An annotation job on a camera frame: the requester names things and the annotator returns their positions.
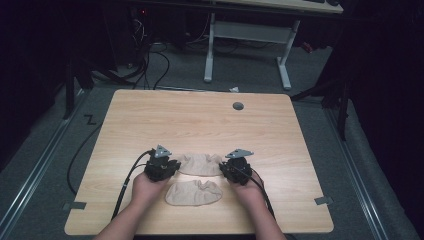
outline forearm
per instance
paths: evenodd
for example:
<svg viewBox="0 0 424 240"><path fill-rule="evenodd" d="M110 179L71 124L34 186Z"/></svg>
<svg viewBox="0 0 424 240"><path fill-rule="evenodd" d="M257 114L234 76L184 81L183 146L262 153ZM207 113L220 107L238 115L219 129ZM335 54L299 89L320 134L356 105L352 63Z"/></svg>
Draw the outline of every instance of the forearm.
<svg viewBox="0 0 424 240"><path fill-rule="evenodd" d="M249 207L248 212L255 227L256 240L286 240L280 226L265 205Z"/></svg>
<svg viewBox="0 0 424 240"><path fill-rule="evenodd" d="M94 239L133 239L146 209L144 204L128 205Z"/></svg>

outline gray carpet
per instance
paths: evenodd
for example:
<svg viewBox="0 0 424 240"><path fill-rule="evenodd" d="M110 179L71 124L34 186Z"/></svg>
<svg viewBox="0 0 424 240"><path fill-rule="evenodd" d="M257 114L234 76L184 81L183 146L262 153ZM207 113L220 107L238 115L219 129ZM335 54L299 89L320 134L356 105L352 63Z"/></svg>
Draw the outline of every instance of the gray carpet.
<svg viewBox="0 0 424 240"><path fill-rule="evenodd" d="M157 45L155 48L160 50L164 46ZM231 54L217 53L214 79L211 83L204 83L202 79L205 50L188 48L181 51L168 47L162 53L169 58L171 65L158 89L178 87L227 92L230 88L239 87L241 92L294 95L315 84L323 64L331 53L331 49L321 49L308 54L302 49L294 48L287 62L293 88L287 92L282 90L274 59L279 49L281 49L279 45L262 49L239 47ZM217 50L228 52L233 49L227 46ZM159 54L150 54L147 73L150 87L165 69L166 60ZM125 71L128 70L121 69L120 74L124 74ZM141 81L138 88L143 89L143 85ZM123 87L110 82L96 82L95 88L76 112L53 155L50 166L7 239L92 238L92 236L67 236L64 233L68 212L62 210L62 206L74 199L67 186L66 173L72 156L80 144L98 126L87 124L88 117L85 115L92 115L92 122L100 124L105 117L112 94L118 88ZM331 196L334 200L334 203L329 205L329 209L335 228L328 234L296 234L295 237L297 239L374 239L347 174L343 161L344 155L337 136L317 100L319 98L307 98L305 101L294 102L294 107L324 194ZM388 237L390 239L419 239L369 149L352 105L349 111L350 117L346 125L347 144L358 166L358 171L376 203L376 208L381 213ZM6 214L49 139L61 123L63 114L64 91L61 91L55 106L34 125L19 152L0 174L0 192L2 193L0 216ZM76 189L84 174L96 137L97 134L84 145L72 167L71 183ZM187 239L201 238L192 236Z"/></svg>

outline folded cloth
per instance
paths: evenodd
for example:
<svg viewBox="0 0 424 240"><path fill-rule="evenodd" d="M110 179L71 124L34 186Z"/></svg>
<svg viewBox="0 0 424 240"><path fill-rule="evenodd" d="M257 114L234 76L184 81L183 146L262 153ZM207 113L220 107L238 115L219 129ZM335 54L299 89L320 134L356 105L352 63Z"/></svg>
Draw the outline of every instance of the folded cloth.
<svg viewBox="0 0 424 240"><path fill-rule="evenodd" d="M176 182L166 193L165 200L174 206L200 206L218 201L222 197L222 190L216 183L200 180Z"/></svg>
<svg viewBox="0 0 424 240"><path fill-rule="evenodd" d="M187 175L209 177L222 174L219 169L222 158L216 154L184 154L177 160L181 162L179 171Z"/></svg>

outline wooden table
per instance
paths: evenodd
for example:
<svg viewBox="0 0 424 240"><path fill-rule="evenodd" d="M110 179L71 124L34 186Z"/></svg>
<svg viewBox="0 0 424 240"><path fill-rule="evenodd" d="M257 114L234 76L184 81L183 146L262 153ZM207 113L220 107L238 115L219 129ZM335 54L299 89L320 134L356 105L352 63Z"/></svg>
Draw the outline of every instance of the wooden table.
<svg viewBox="0 0 424 240"><path fill-rule="evenodd" d="M262 7L283 8L300 11L321 12L321 13L343 13L343 8L331 6L327 2L316 3L304 0L215 0L216 2L247 4Z"/></svg>
<svg viewBox="0 0 424 240"><path fill-rule="evenodd" d="M241 102L243 110L233 109ZM93 150L70 212L69 235L94 235L110 221L123 181L137 157L158 144L173 152L225 156L237 148L253 151L247 161L265 181L277 222L285 233L330 232L333 223L292 103L287 95L118 90ZM145 163L148 156L140 163ZM140 173L138 168L132 176ZM174 182L217 183L223 198L200 207L168 205ZM121 209L131 196L128 186ZM252 233L247 213L223 176L176 173L140 223L138 234Z"/></svg>

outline desk leg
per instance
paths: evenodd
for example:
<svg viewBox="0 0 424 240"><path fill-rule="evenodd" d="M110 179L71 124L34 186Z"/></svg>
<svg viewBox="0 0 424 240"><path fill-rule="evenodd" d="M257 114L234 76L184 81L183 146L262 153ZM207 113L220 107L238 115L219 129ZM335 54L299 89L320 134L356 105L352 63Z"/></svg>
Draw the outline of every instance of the desk leg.
<svg viewBox="0 0 424 240"><path fill-rule="evenodd" d="M287 41L286 48L284 49L283 56L277 58L278 69L280 70L281 81L285 90L291 89L289 75L287 74L286 61L289 57L290 49L293 45L294 38L296 37L297 29L299 28L300 21L296 20L290 31L289 40Z"/></svg>
<svg viewBox="0 0 424 240"><path fill-rule="evenodd" d="M211 13L211 23L209 29L209 49L208 55L206 56L206 66L205 66L205 82L212 81L212 71L213 71L213 40L215 37L215 13Z"/></svg>

